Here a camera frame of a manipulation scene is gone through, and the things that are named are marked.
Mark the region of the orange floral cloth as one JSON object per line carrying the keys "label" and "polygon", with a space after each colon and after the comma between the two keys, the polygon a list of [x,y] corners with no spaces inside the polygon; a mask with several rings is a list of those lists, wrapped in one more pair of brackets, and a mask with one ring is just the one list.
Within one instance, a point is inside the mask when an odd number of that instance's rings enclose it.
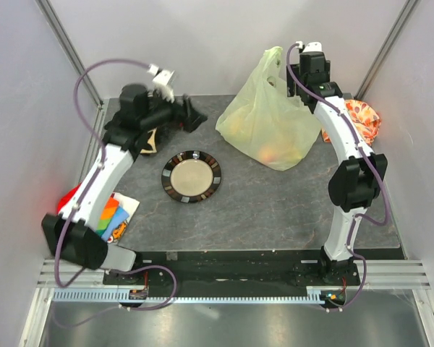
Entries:
{"label": "orange floral cloth", "polygon": [[371,146],[378,136],[381,124],[379,115],[364,101],[344,99],[342,104],[363,140]]}

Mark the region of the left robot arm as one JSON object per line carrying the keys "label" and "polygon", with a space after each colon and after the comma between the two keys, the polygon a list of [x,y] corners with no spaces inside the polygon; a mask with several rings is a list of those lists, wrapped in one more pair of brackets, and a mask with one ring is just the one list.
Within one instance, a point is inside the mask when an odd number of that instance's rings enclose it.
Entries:
{"label": "left robot arm", "polygon": [[145,85],[124,86],[119,110],[104,127],[102,145],[89,173],[63,208],[55,215],[46,214],[41,222],[50,253],[91,270],[105,267],[113,257],[119,276],[128,284],[139,283],[145,272],[135,261],[135,252],[122,247],[112,251],[96,233],[106,203],[137,158],[155,152],[156,132],[161,127],[175,126],[191,133],[207,119],[186,95],[181,101],[167,101]]}

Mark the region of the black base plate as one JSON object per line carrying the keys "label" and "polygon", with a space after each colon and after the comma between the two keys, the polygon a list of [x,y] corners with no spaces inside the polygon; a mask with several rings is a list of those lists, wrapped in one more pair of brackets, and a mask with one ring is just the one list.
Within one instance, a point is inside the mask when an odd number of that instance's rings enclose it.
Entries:
{"label": "black base plate", "polygon": [[359,270],[352,257],[330,261],[314,250],[236,250],[137,252],[133,270],[162,265],[178,280],[256,280],[294,286],[357,286]]}

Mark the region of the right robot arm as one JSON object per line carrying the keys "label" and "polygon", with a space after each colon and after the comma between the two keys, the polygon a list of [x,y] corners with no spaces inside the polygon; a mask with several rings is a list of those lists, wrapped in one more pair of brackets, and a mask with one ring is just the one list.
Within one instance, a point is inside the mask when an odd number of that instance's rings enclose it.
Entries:
{"label": "right robot arm", "polygon": [[356,256],[354,241],[361,220],[384,226],[390,220],[388,195],[383,178],[388,166],[384,154],[376,154],[363,140],[349,113],[339,86],[330,80],[331,63],[319,43],[299,49],[299,62],[288,63],[288,95],[298,96],[329,136],[339,163],[328,182],[334,206],[333,222],[320,251],[318,279],[334,284],[343,275],[342,266]]}

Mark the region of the rainbow striped cloth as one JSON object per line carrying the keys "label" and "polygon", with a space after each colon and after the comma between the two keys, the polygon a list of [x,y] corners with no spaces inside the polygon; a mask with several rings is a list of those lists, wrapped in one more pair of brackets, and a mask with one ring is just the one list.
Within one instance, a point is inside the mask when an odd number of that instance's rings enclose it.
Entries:
{"label": "rainbow striped cloth", "polygon": [[117,244],[139,206],[138,200],[113,192],[105,205],[95,232],[107,243]]}

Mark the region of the black rimmed ceramic plate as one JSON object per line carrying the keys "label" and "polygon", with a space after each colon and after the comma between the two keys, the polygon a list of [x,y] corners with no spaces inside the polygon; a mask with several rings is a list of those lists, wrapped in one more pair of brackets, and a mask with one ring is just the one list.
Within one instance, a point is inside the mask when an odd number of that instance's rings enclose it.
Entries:
{"label": "black rimmed ceramic plate", "polygon": [[173,200],[192,204],[214,195],[223,180],[219,162],[200,150],[187,150],[173,156],[163,167],[161,184]]}

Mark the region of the orange fake fruit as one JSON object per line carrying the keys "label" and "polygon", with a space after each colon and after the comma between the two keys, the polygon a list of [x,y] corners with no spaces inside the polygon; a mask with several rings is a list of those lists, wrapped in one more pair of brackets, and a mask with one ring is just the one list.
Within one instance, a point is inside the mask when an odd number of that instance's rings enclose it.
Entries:
{"label": "orange fake fruit", "polygon": [[263,145],[258,151],[258,160],[270,167],[280,166],[284,163],[284,149],[278,144]]}

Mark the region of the pale green plastic bag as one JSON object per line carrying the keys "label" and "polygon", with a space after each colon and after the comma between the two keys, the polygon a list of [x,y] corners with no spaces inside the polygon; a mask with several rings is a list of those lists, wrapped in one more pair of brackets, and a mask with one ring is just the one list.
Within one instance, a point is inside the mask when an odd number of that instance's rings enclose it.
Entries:
{"label": "pale green plastic bag", "polygon": [[219,116],[216,131],[233,147],[258,161],[266,144],[284,149],[284,163],[270,167],[285,171],[297,165],[320,134],[320,122],[297,96],[286,95],[287,83],[280,78],[284,69],[283,48],[264,51],[258,65],[233,101]]}

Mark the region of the black floral patterned cloth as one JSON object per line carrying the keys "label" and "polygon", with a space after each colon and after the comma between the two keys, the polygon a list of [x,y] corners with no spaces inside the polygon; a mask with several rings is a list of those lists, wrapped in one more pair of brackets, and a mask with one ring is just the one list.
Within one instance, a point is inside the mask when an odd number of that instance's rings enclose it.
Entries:
{"label": "black floral patterned cloth", "polygon": [[175,132],[182,130],[183,125],[182,122],[172,121],[145,131],[135,127],[121,126],[111,120],[104,127],[105,133],[102,141],[105,145],[116,145],[121,150],[130,152],[135,160],[139,155],[156,154]]}

